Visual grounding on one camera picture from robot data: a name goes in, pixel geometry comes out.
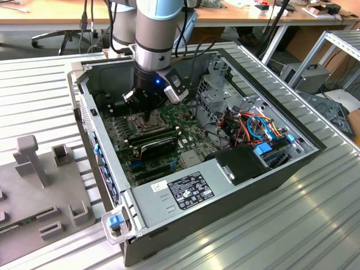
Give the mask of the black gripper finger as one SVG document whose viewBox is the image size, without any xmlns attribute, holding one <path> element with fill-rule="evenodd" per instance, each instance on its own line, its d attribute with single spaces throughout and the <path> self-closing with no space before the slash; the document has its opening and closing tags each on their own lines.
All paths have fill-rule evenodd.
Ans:
<svg viewBox="0 0 360 270">
<path fill-rule="evenodd" d="M 163 107 L 163 105 L 163 102 L 158 104 L 157 108 L 150 112 L 150 117 L 148 121 L 149 123 L 165 123 L 165 120 L 161 114 L 161 108 Z"/>
<path fill-rule="evenodd" d="M 149 120 L 149 99 L 144 90 L 133 89 L 127 94 L 123 95 L 125 104 L 130 108 L 133 113 L 143 113 L 145 122 Z"/>
</svg>

